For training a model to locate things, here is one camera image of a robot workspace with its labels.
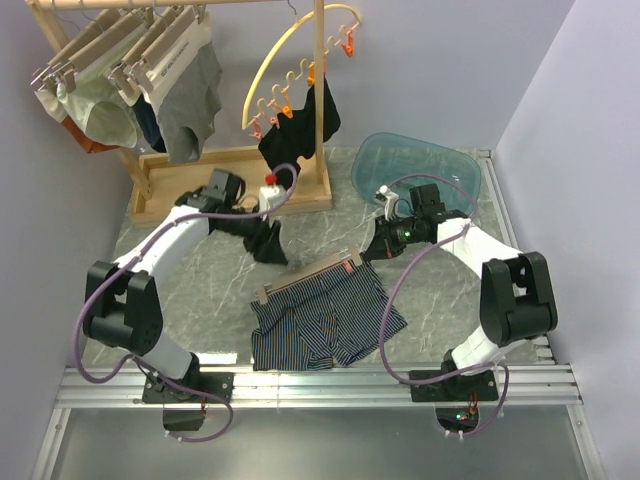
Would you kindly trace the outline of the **beige clip hanger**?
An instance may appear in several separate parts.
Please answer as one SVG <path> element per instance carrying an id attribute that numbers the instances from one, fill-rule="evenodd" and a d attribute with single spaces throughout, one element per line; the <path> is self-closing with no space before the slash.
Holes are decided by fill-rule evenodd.
<path id="1" fill-rule="evenodd" d="M 269 296 L 275 292 L 289 288 L 309 278 L 313 278 L 321 273 L 332 270 L 337 267 L 344 267 L 346 270 L 353 267 L 361 266 L 363 259 L 357 246 L 351 245 L 347 249 L 338 253 L 331 254 L 313 263 L 298 268 L 297 270 L 288 272 L 276 280 L 261 285 L 255 292 L 255 299 L 260 304 L 266 304 Z"/>

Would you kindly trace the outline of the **navy striped underwear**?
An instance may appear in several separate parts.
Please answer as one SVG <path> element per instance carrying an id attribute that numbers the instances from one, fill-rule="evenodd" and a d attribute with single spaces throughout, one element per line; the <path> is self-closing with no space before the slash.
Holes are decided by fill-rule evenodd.
<path id="1" fill-rule="evenodd" d="M 346 367 L 378 348 L 389 301 L 373 268 L 351 261 L 250 304 L 256 371 Z"/>

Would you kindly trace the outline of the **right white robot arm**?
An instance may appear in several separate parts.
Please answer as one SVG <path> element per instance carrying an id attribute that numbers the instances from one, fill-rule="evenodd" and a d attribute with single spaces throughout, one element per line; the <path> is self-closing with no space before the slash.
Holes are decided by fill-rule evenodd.
<path id="1" fill-rule="evenodd" d="M 442 391 L 460 400 L 476 386 L 475 375 L 499 364 L 505 355 L 554 330 L 558 313 L 548 264 L 538 252 L 523 253 L 482 230 L 471 217 L 449 210 L 436 184 L 410 191 L 412 215 L 396 212 L 398 194 L 381 186 L 375 197 L 384 213 L 375 220 L 374 236 L 363 254 L 366 261 L 398 257 L 411 244 L 443 250 L 469 268 L 481 282 L 479 325 L 450 350 L 439 375 Z"/>

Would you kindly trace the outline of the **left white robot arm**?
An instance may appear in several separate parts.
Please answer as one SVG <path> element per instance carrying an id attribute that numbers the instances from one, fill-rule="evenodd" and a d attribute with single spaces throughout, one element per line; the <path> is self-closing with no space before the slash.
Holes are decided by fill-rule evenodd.
<path id="1" fill-rule="evenodd" d="M 218 232 L 241 239 L 258 263 L 286 264 L 281 224 L 269 216 L 294 189 L 277 182 L 262 186 L 251 209 L 241 204 L 245 192 L 241 177 L 216 169 L 206 185 L 182 194 L 138 246 L 112 263 L 97 261 L 91 266 L 72 340 L 76 368 L 87 381 L 101 380 L 82 364 L 82 337 L 125 351 L 127 359 L 156 373 L 180 402 L 200 394 L 199 359 L 165 333 L 158 287 L 184 255 Z"/>

